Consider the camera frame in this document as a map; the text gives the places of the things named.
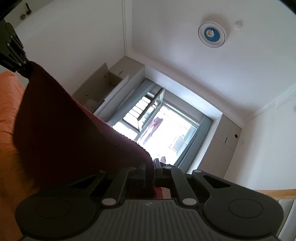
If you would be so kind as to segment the dark red sweater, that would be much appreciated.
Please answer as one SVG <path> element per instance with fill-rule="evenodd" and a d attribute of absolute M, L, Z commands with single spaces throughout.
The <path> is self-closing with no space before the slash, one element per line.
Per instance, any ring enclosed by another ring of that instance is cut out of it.
<path fill-rule="evenodd" d="M 28 62 L 21 75 L 29 83 L 16 115 L 13 143 L 37 192 L 17 206 L 16 222 L 26 237 L 63 240 L 97 219 L 102 171 L 144 162 L 152 167 L 152 158 L 77 103 L 37 63 Z M 151 199 L 162 197 L 152 180 Z"/>

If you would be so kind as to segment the tall grey wardrobe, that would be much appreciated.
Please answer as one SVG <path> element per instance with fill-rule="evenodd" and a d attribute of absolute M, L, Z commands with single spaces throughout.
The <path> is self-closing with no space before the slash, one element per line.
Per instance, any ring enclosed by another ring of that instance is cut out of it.
<path fill-rule="evenodd" d="M 198 168 L 217 177 L 224 178 L 237 147 L 241 131 L 241 127 L 225 115 L 222 115 L 214 137 Z"/>

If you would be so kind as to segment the purple garment hanging outside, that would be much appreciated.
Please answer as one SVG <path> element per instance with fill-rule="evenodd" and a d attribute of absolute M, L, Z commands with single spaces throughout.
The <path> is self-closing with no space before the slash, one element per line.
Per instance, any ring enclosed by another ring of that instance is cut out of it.
<path fill-rule="evenodd" d="M 157 130 L 162 122 L 162 118 L 154 118 L 138 139 L 138 143 L 141 145 L 147 143 L 147 141 L 150 139 L 150 137 L 153 135 L 153 133 Z"/>

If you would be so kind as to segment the open shelf cabinet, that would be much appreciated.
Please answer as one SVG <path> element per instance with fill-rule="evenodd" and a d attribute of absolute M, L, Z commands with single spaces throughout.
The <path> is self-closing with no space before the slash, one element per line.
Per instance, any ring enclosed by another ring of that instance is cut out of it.
<path fill-rule="evenodd" d="M 127 84 L 129 76 L 121 78 L 109 71 L 104 63 L 72 95 L 92 113 L 99 113 Z"/>

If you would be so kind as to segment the orange bed sheet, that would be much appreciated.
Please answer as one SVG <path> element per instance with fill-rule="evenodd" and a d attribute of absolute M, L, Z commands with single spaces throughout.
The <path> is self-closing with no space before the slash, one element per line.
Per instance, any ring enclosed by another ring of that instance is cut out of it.
<path fill-rule="evenodd" d="M 1 240 L 19 240 L 22 234 L 15 220 L 17 205 L 36 192 L 19 163 L 13 144 L 15 117 L 25 91 L 11 71 L 1 73 Z"/>

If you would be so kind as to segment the round ceiling lamp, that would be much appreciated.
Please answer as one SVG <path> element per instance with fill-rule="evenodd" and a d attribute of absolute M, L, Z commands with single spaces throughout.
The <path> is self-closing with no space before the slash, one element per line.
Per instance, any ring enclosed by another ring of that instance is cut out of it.
<path fill-rule="evenodd" d="M 219 48 L 224 45 L 227 36 L 224 29 L 215 22 L 203 22 L 198 28 L 198 37 L 201 42 L 210 48 Z"/>

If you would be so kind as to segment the white smoke detector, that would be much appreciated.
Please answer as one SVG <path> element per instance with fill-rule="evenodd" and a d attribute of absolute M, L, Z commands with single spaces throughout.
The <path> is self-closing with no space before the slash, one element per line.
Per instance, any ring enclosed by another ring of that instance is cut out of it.
<path fill-rule="evenodd" d="M 241 29 L 242 26 L 243 26 L 243 23 L 242 23 L 241 20 L 238 20 L 238 21 L 236 21 L 236 22 L 234 23 L 234 28 L 235 28 L 236 30 Z"/>

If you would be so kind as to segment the window with grey frame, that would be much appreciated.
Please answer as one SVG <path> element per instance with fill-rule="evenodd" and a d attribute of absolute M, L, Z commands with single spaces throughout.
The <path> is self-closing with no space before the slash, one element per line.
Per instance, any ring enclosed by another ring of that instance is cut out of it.
<path fill-rule="evenodd" d="M 150 156 L 180 168 L 184 173 L 196 158 L 211 127 L 204 115 L 196 120 L 165 100 L 166 90 L 146 79 L 107 121 L 115 130 L 138 143 L 138 139 L 154 118 L 163 122 L 143 147 Z"/>

